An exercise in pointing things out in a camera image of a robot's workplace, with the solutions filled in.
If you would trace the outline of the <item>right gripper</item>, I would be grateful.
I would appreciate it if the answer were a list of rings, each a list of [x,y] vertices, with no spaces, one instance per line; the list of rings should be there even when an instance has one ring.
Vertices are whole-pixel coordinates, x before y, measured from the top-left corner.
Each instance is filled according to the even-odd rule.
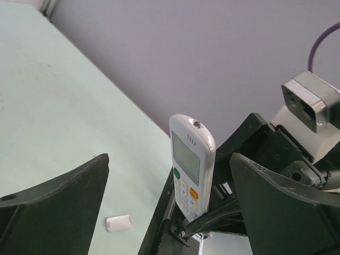
[[[264,167],[312,188],[321,189],[326,184],[326,174],[313,165],[314,157],[286,128],[268,125],[260,114],[251,113],[216,150],[213,186],[233,179],[233,153],[253,156],[261,146]]]

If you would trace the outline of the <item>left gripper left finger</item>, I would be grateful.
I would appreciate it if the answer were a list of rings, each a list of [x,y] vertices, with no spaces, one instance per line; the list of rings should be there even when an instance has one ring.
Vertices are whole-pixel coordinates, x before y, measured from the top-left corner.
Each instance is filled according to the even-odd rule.
[[[109,175],[101,154],[1,197],[1,254],[88,254]]]

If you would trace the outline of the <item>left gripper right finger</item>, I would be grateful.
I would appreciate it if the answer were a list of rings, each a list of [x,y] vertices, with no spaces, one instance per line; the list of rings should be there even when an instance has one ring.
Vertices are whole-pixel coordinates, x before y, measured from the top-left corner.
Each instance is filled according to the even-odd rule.
[[[253,254],[339,254],[339,195],[242,154],[234,153],[230,166]]]

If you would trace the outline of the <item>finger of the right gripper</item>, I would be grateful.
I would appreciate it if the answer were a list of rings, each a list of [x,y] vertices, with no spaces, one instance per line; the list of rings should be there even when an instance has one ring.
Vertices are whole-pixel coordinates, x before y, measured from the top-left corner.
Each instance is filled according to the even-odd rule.
[[[211,232],[239,234],[239,202],[222,186],[212,189],[212,206],[188,226],[175,201],[174,176],[169,173],[138,254],[200,254]]]

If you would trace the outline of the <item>white battery cover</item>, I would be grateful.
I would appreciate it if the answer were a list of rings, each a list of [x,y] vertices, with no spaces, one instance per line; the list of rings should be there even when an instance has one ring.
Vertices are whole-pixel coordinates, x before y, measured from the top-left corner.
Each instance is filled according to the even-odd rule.
[[[132,227],[132,220],[129,215],[108,217],[105,221],[105,227],[108,232],[126,230]]]

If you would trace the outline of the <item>white remote control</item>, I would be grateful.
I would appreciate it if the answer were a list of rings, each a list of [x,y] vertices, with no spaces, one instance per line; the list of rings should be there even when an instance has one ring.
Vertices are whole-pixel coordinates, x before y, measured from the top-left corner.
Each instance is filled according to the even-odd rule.
[[[216,144],[199,121],[183,114],[169,118],[175,201],[188,222],[208,211]]]

